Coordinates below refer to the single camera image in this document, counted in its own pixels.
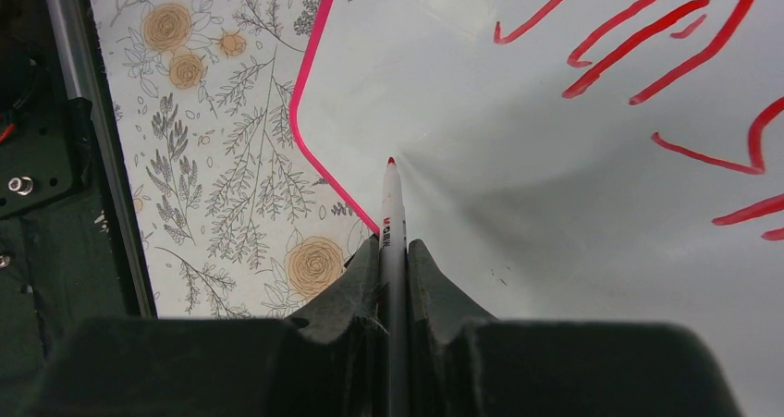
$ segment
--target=bolt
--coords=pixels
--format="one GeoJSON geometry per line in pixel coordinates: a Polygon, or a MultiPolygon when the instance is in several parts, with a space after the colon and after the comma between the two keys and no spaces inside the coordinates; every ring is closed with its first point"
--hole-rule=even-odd
{"type": "Polygon", "coordinates": [[[19,195],[28,195],[32,192],[32,179],[30,177],[13,177],[8,181],[8,190],[19,195]]]}

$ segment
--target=flower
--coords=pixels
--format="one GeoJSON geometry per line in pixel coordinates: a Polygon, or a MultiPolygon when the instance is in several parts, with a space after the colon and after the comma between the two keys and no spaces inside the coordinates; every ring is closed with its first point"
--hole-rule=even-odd
{"type": "Polygon", "coordinates": [[[188,40],[190,13],[179,4],[161,4],[144,20],[142,33],[153,50],[175,50],[188,40]]]}
{"type": "Polygon", "coordinates": [[[224,33],[223,37],[218,40],[218,45],[226,56],[237,56],[245,52],[245,38],[242,38],[239,32],[232,35],[224,33]]]}
{"type": "Polygon", "coordinates": [[[310,299],[331,285],[343,271],[343,251],[329,239],[310,237],[286,255],[288,281],[310,299]]]}
{"type": "Polygon", "coordinates": [[[184,49],[169,63],[169,79],[178,89],[190,89],[199,84],[204,72],[202,59],[192,51],[184,49]]]}

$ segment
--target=whiteboard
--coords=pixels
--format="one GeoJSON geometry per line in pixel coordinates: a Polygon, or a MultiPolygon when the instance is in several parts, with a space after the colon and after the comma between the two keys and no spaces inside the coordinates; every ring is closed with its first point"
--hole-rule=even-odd
{"type": "Polygon", "coordinates": [[[780,0],[324,0],[309,160],[504,318],[663,320],[784,415],[780,0]]]}

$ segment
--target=black metal plate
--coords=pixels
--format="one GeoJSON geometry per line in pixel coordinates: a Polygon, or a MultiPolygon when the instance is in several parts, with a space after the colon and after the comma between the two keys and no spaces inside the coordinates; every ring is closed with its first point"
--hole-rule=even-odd
{"type": "Polygon", "coordinates": [[[43,81],[34,101],[18,114],[17,131],[0,144],[0,219],[65,195],[76,183],[64,131],[67,106],[55,102],[49,79],[43,81]],[[22,196],[9,190],[13,177],[32,178],[32,192],[22,196]]]}

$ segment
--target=silver bolt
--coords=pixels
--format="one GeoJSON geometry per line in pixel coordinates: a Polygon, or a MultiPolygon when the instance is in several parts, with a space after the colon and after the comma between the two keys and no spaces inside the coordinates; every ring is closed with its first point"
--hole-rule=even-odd
{"type": "Polygon", "coordinates": [[[13,177],[8,181],[8,190],[19,195],[28,195],[32,192],[32,179],[30,177],[13,177]]]}

